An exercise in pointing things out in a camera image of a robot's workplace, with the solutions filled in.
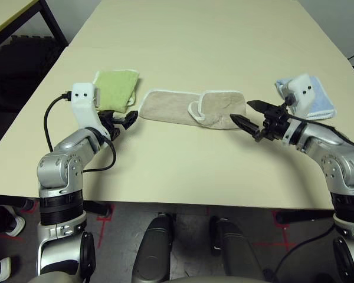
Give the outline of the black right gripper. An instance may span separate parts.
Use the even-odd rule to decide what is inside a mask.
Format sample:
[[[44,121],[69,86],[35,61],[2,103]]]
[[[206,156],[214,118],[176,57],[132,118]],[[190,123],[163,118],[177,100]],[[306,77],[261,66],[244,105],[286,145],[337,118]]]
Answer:
[[[262,139],[268,140],[282,140],[287,129],[290,126],[289,114],[287,106],[282,104],[275,106],[261,100],[247,101],[247,104],[255,111],[264,114],[264,121],[262,130],[252,123],[250,119],[240,114],[230,114],[230,118],[239,129],[246,131],[254,137],[254,140],[259,142]]]

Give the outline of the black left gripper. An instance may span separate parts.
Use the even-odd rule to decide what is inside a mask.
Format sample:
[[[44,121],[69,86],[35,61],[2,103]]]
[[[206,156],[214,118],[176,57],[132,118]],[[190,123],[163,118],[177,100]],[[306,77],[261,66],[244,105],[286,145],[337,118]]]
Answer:
[[[122,125],[127,130],[136,122],[137,118],[138,111],[130,111],[125,117],[114,117],[113,110],[99,111],[99,119],[109,132],[110,140],[115,140],[120,135],[120,129],[116,124]]]

